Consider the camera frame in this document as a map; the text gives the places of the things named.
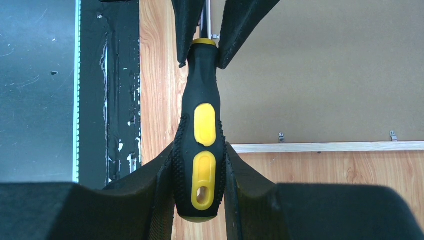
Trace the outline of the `pink picture frame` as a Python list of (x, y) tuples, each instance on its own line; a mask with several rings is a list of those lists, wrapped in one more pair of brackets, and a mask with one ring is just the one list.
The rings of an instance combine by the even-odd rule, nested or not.
[(424, 3), (282, 0), (217, 83), (239, 153), (421, 151)]

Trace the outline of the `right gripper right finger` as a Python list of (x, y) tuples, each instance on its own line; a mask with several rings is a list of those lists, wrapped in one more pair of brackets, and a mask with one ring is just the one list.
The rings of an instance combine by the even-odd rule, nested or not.
[(407, 203), (376, 185), (273, 183), (227, 145), (229, 240), (421, 240)]

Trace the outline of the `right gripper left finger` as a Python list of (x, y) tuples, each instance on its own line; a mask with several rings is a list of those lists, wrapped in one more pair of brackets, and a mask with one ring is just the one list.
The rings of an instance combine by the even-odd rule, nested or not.
[(171, 154), (102, 190), (70, 182), (3, 183), (3, 240), (169, 240), (175, 203)]

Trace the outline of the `yellow black screwdriver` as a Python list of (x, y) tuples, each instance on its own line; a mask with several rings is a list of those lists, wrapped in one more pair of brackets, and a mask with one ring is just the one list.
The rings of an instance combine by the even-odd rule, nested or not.
[(218, 215), (226, 186), (218, 60), (219, 50), (210, 34), (210, 2), (205, 0), (186, 59), (188, 76), (171, 155), (177, 213), (192, 223)]

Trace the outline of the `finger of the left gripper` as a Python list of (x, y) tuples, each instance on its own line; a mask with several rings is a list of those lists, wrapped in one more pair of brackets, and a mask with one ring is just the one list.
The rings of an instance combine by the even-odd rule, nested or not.
[(183, 68), (186, 65), (205, 1), (172, 0), (171, 2), (175, 16), (177, 61), (179, 68)]
[(260, 21), (279, 0), (227, 0), (218, 43), (218, 68), (224, 70)]

